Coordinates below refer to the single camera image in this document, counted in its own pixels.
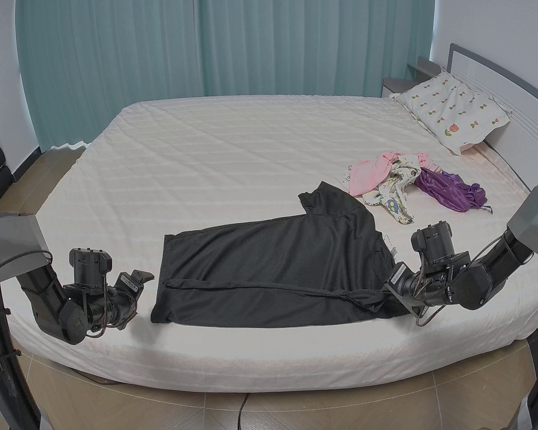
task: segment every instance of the pillowcase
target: pillowcase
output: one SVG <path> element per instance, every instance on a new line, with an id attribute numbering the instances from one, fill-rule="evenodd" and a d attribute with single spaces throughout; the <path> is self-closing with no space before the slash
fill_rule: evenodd
<path id="1" fill-rule="evenodd" d="M 471 90 L 448 72 L 395 98 L 457 155 L 510 121 L 493 98 Z"/>

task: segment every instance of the wooden floor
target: wooden floor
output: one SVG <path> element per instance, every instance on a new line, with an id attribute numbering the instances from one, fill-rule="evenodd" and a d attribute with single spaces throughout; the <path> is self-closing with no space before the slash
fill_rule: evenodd
<path id="1" fill-rule="evenodd" d="M 80 150 L 49 151 L 0 201 L 0 211 L 38 211 Z M 106 385 L 23 350 L 20 363 L 55 430 L 232 430 L 244 394 Z M 528 343 L 478 355 L 385 385 L 251 394 L 243 430 L 477 430 L 506 426 L 535 381 Z M 0 430 L 7 429 L 0 416 Z"/>

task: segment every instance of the bed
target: bed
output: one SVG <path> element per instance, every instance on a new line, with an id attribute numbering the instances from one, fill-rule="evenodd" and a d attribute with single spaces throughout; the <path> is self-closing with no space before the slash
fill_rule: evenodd
<path id="1" fill-rule="evenodd" d="M 449 71 L 456 68 L 465 81 L 473 78 L 500 98 L 516 84 L 500 73 L 492 78 L 479 73 L 495 66 L 473 53 L 454 46 L 451 51 Z M 491 137 L 497 147 L 509 148 L 513 142 L 507 140 L 522 139 L 520 116 L 538 123 L 538 98 L 517 87 L 516 96 L 504 95 L 504 104 L 517 113 L 507 126 L 512 130 Z M 538 158 L 535 148 L 532 164 Z M 419 265 L 410 246 L 417 228 L 445 219 L 456 250 L 474 255 L 504 231 L 527 195 L 526 184 L 538 177 L 530 161 L 520 161 L 522 153 L 507 157 L 503 151 L 503 159 L 485 143 L 452 155 L 391 99 L 161 100 L 123 109 L 58 183 L 37 218 L 63 284 L 73 281 L 68 264 L 73 247 L 109 252 L 114 260 L 110 283 L 120 271 L 135 268 L 157 277 L 164 234 L 302 214 L 299 193 L 321 181 L 340 186 L 337 177 L 349 164 L 383 150 L 428 153 L 446 171 L 480 183 L 494 209 L 494 214 L 456 213 L 413 186 L 408 188 L 412 225 L 398 224 L 382 207 L 369 208 L 377 230 L 390 248 L 396 247 L 396 260 L 411 268 Z M 39 330 L 15 279 L 3 283 L 4 303 L 12 309 L 11 331 L 23 347 L 112 380 L 183 391 L 388 383 L 500 348 L 538 328 L 538 257 L 480 310 L 447 307 L 425 328 L 410 315 L 294 328 L 155 325 L 150 312 L 156 289 L 157 282 L 146 284 L 138 315 L 124 331 L 108 330 L 101 339 L 70 346 Z"/>

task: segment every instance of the bedside table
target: bedside table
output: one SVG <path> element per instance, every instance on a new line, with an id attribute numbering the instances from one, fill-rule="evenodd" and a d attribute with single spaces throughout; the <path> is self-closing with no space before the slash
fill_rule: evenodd
<path id="1" fill-rule="evenodd" d="M 414 80 L 401 80 L 399 78 L 385 78 L 383 80 L 383 94 L 381 97 L 388 97 L 390 94 L 403 93 L 405 90 L 425 82 L 435 77 L 441 72 L 441 66 L 434 62 L 425 59 L 422 56 L 418 57 L 415 65 L 407 64 L 407 68 L 414 73 Z"/>

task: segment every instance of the curtain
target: curtain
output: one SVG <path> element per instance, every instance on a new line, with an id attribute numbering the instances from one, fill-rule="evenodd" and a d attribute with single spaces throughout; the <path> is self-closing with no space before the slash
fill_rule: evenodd
<path id="1" fill-rule="evenodd" d="M 42 150 L 129 104 L 234 94 L 380 96 L 428 57 L 434 0 L 16 0 Z"/>

